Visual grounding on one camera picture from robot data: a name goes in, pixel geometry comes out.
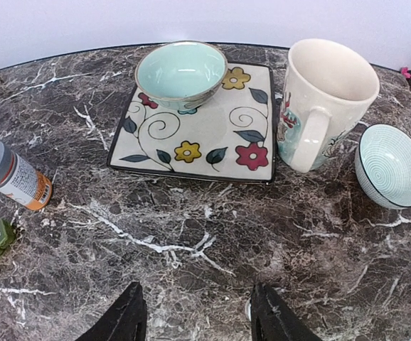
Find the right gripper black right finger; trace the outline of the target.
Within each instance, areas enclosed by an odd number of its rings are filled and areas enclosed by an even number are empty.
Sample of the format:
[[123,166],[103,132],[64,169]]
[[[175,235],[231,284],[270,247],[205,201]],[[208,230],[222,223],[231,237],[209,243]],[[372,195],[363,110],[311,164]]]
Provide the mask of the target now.
[[268,284],[253,287],[250,324],[252,340],[321,341]]

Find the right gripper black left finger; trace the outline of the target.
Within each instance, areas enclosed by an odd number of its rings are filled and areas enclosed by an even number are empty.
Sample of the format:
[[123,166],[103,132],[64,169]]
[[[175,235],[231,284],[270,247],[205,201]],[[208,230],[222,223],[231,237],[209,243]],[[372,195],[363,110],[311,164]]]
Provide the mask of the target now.
[[145,341],[147,305],[139,282],[131,282],[105,314],[76,341]]

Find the orange grey-capped pill bottle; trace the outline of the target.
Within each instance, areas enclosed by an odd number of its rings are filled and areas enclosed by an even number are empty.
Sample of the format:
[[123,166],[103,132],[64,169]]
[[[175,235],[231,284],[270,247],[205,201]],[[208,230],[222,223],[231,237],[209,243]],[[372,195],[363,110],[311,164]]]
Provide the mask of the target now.
[[48,204],[52,192],[49,178],[0,141],[0,193],[37,211]]

